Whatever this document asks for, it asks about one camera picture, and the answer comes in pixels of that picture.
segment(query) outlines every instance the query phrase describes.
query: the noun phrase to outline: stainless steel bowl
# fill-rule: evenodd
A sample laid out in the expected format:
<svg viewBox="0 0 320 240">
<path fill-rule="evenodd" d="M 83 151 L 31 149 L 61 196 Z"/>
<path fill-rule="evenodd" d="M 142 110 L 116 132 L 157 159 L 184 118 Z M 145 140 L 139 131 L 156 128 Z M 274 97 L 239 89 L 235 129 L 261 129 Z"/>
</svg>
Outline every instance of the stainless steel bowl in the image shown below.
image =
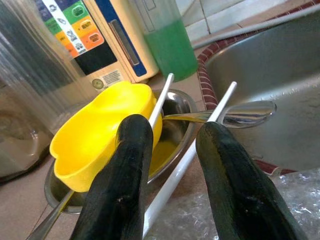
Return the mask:
<svg viewBox="0 0 320 240">
<path fill-rule="evenodd" d="M 170 89 L 163 104 L 164 115 L 196 112 L 196 106 L 191 97 L 182 91 Z M 181 120 L 163 121 L 161 137 L 153 150 L 151 166 L 154 173 L 148 179 L 148 191 L 158 188 L 177 165 L 195 130 L 195 124 Z M 56 207 L 70 189 L 54 174 L 54 164 L 50 167 L 45 179 L 44 193 L 51 207 Z M 87 193 L 73 194 L 65 213 L 79 214 Z"/>
</svg>

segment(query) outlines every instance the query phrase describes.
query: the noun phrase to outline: plastic bottle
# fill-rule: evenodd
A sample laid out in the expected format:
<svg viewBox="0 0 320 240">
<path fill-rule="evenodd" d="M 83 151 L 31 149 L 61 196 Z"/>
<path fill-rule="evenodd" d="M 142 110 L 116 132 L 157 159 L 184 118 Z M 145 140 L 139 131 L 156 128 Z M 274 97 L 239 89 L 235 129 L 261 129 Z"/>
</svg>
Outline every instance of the plastic bottle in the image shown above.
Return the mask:
<svg viewBox="0 0 320 240">
<path fill-rule="evenodd" d="M 175 0 L 129 0 L 162 74 L 183 80 L 198 68 Z"/>
</svg>

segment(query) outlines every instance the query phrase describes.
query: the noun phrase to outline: bubble wrap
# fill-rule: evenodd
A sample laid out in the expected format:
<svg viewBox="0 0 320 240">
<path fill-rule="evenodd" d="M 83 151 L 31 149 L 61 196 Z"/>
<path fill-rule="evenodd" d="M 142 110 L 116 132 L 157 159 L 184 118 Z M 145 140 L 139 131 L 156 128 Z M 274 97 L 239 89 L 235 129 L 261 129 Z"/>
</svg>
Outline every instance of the bubble wrap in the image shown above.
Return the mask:
<svg viewBox="0 0 320 240">
<path fill-rule="evenodd" d="M 272 179 L 310 240 L 320 239 L 320 168 Z M 218 240 L 207 193 L 171 200 L 145 240 Z"/>
</svg>

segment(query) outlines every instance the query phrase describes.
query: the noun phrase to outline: yellow plastic bowl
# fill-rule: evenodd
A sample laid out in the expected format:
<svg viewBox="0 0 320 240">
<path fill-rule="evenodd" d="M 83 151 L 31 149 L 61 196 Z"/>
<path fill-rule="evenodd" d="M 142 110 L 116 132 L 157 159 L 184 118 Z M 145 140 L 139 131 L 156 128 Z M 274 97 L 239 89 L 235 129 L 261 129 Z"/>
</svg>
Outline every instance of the yellow plastic bowl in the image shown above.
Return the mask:
<svg viewBox="0 0 320 240">
<path fill-rule="evenodd" d="M 116 149 L 121 121 L 131 114 L 150 117 L 156 98 L 149 86 L 118 82 L 100 93 L 72 116 L 55 134 L 50 153 L 56 158 L 54 174 L 70 189 L 87 192 L 92 181 Z M 153 131 L 153 147 L 159 141 L 162 118 Z"/>
</svg>

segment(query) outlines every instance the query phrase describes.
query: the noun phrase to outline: countertop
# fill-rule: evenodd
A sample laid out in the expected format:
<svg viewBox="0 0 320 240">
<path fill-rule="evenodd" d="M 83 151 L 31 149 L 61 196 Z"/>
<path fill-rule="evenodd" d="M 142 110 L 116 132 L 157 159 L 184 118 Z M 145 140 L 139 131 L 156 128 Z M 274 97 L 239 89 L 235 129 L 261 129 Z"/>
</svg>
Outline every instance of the countertop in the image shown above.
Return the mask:
<svg viewBox="0 0 320 240">
<path fill-rule="evenodd" d="M 198 55 L 202 50 L 203 48 L 196 50 L 195 54 Z M 164 77 L 157 74 L 148 84 L 152 89 L 158 90 L 162 88 L 164 83 Z M 182 81 L 174 82 L 171 88 L 190 95 L 198 111 L 205 110 L 197 73 Z M 44 183 L 53 161 L 53 157 L 48 155 L 32 172 L 0 185 L 0 239 L 26 239 L 33 229 L 52 211 L 45 197 Z M 203 191 L 206 191 L 205 179 L 199 160 L 195 157 L 169 201 Z M 156 193 L 157 191 L 151 193 L 149 198 L 155 196 Z M 78 214 L 62 213 L 46 239 L 69 239 L 78 217 Z"/>
</svg>

